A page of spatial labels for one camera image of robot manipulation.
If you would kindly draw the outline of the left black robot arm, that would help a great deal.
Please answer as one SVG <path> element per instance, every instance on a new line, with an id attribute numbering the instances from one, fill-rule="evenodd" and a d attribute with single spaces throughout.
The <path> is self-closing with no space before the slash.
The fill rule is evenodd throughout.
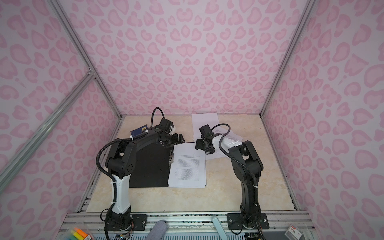
<path id="1" fill-rule="evenodd" d="M 173 132 L 174 124 L 162 118 L 156 126 L 145 130 L 138 129 L 138 134 L 129 138 L 115 139 L 101 148 L 96 156 L 97 168 L 109 177 L 113 186 L 113 200 L 105 216 L 104 231 L 131 231 L 134 220 L 131 217 L 129 185 L 136 167 L 137 153 L 151 144 L 161 147 L 173 147 L 185 143 L 182 134 Z"/>

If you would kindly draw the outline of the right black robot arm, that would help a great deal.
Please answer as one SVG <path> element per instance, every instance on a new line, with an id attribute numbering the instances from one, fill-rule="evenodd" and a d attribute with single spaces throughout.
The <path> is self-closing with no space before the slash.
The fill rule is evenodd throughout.
<path id="1" fill-rule="evenodd" d="M 247 229 L 261 229 L 262 210 L 259 203 L 259 180 L 264 165 L 252 142 L 225 144 L 224 136 L 197 139 L 195 149 L 206 154 L 222 152 L 230 158 L 234 173 L 241 182 L 242 203 L 240 206 L 243 226 Z"/>

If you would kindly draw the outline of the text paper sheet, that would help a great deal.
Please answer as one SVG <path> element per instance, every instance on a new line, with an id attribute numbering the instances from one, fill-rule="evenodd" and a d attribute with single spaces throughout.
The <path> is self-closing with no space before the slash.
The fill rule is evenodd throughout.
<path id="1" fill-rule="evenodd" d="M 219 158 L 227 158 L 227 155 L 223 153 L 219 148 L 219 141 L 222 138 L 222 135 L 219 135 L 213 139 L 213 145 L 215 148 L 215 153 L 211 155 L 206 155 L 206 160 L 212 160 L 212 159 L 219 159 Z M 229 149 L 232 147 L 239 146 L 242 143 L 243 138 L 235 135 L 235 134 L 229 134 L 224 137 L 222 140 L 221 147 L 223 150 L 227 153 L 229 153 Z"/>

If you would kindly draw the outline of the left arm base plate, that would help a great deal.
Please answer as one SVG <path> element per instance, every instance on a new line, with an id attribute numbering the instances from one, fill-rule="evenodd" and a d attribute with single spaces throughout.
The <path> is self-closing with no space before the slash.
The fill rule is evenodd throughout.
<path id="1" fill-rule="evenodd" d="M 104 230 L 107 231 L 144 231 L 147 225 L 148 215 L 134 214 L 134 215 L 117 215 L 116 217 L 108 217 Z"/>

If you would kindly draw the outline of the red folder black inside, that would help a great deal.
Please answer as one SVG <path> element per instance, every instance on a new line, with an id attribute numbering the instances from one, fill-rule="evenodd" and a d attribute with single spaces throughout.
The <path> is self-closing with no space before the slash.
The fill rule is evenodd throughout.
<path id="1" fill-rule="evenodd" d="M 174 147 L 151 144 L 137 153 L 130 188 L 166 188 L 173 162 Z"/>

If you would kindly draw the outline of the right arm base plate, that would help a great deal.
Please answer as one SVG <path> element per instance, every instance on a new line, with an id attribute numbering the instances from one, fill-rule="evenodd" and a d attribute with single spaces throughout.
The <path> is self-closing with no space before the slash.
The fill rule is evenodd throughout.
<path id="1" fill-rule="evenodd" d="M 256 217 L 248 219 L 241 213 L 228 213 L 226 217 L 228 228 L 231 231 L 257 230 L 257 226 L 261 227 L 261 230 L 268 230 L 270 228 L 266 213 L 260 213 Z"/>

